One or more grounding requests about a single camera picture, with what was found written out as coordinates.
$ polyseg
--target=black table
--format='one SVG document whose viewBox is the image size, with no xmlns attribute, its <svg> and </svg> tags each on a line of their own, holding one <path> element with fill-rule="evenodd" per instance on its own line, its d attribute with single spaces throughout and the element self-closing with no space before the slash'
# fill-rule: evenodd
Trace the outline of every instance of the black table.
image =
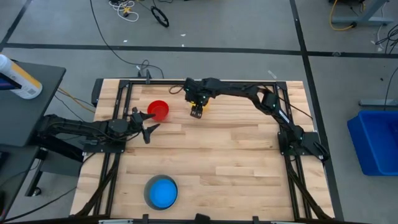
<svg viewBox="0 0 398 224">
<path fill-rule="evenodd" d="M 24 183 L 27 172 L 23 171 L 29 170 L 36 158 L 40 159 L 40 147 L 29 145 L 30 139 L 66 72 L 61 67 L 18 64 L 43 84 L 43 91 L 31 100 L 24 100 L 10 91 L 0 91 L 0 152 L 8 153 L 8 158 L 0 167 L 0 190 L 4 192 L 5 207 L 0 219 L 6 217 Z M 40 168 L 43 160 L 38 162 Z"/>
<path fill-rule="evenodd" d="M 49 106 L 65 68 L 17 62 L 43 85 L 41 94 L 25 100 L 11 91 L 0 91 L 0 144 L 25 146 L 32 137 L 38 120 Z"/>
</svg>

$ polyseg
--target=yellow label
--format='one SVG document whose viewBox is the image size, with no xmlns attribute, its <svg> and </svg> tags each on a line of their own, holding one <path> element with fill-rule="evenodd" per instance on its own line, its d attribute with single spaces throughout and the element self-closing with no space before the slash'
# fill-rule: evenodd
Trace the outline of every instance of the yellow label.
<svg viewBox="0 0 398 224">
<path fill-rule="evenodd" d="M 22 77 L 24 77 L 26 80 L 28 80 L 31 84 L 36 86 L 36 88 L 40 88 L 40 83 L 37 81 L 35 78 L 33 78 L 31 75 L 29 75 L 25 70 L 23 70 L 20 66 L 18 66 L 16 63 L 11 61 L 11 68 L 20 74 Z"/>
</svg>

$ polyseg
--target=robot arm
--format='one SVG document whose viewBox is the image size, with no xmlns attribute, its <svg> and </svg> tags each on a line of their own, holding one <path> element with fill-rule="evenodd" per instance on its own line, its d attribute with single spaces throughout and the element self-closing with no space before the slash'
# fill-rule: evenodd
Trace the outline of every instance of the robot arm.
<svg viewBox="0 0 398 224">
<path fill-rule="evenodd" d="M 160 125 L 156 124 L 147 129 L 143 122 L 155 116 L 138 112 L 137 108 L 132 109 L 132 114 L 126 119 L 109 119 L 106 121 L 84 122 L 60 118 L 57 115 L 44 116 L 37 126 L 37 132 L 44 138 L 49 135 L 60 133 L 76 134 L 80 136 L 93 137 L 97 143 L 107 144 L 112 142 L 124 142 L 132 139 L 125 139 L 129 136 L 142 133 L 145 143 L 150 143 L 150 134 Z"/>
<path fill-rule="evenodd" d="M 320 145 L 318 133 L 306 133 L 298 126 L 294 125 L 287 114 L 280 106 L 279 97 L 267 88 L 259 88 L 257 85 L 244 85 L 223 82 L 216 78 L 202 79 L 196 82 L 187 78 L 183 85 L 185 100 L 193 103 L 191 116 L 201 118 L 203 107 L 207 105 L 210 98 L 219 95 L 245 97 L 252 101 L 253 105 L 266 115 L 271 115 L 281 126 L 282 131 L 278 133 L 281 149 L 289 149 L 296 154 L 311 154 L 325 161 L 328 159 L 327 150 Z"/>
</svg>

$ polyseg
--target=wooden tabletop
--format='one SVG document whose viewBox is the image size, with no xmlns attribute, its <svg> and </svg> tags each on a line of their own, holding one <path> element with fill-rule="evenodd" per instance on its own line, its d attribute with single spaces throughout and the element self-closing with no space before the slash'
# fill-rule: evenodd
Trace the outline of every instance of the wooden tabletop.
<svg viewBox="0 0 398 224">
<path fill-rule="evenodd" d="M 104 80 L 95 120 L 111 119 L 118 83 L 115 79 Z M 287 82 L 287 86 L 291 105 L 309 114 L 303 83 Z M 190 116 L 184 91 L 171 95 L 169 88 L 132 88 L 131 108 L 136 106 L 146 113 L 149 103 L 164 100 L 170 112 L 152 133 L 150 144 L 145 144 L 141 135 L 127 143 L 119 165 L 111 217 L 141 218 L 147 213 L 149 218 L 192 220 L 196 213 L 202 213 L 212 220 L 251 220 L 252 216 L 260 220 L 293 220 L 285 162 L 277 141 L 279 125 L 274 119 L 255 109 L 248 99 L 233 96 L 211 99 L 202 118 L 196 119 Z M 294 108 L 292 114 L 295 124 L 313 131 L 311 118 Z M 148 121 L 146 126 L 154 123 Z M 96 190 L 103 157 L 96 154 L 83 166 L 71 214 L 79 211 Z M 301 158 L 308 191 L 333 217 L 321 162 L 313 156 Z M 171 176 L 178 185 L 177 201 L 164 211 L 153 210 L 144 201 L 144 186 L 157 174 Z M 297 188 L 296 192 L 304 217 L 301 194 Z"/>
</svg>

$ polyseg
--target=blue bowl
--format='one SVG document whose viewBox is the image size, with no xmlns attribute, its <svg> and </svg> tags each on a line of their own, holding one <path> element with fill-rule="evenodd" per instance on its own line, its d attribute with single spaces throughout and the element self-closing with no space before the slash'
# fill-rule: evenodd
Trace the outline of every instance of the blue bowl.
<svg viewBox="0 0 398 224">
<path fill-rule="evenodd" d="M 154 210 L 170 208 L 177 199 L 178 188 L 175 181 L 167 175 L 156 175 L 145 185 L 145 202 Z"/>
</svg>

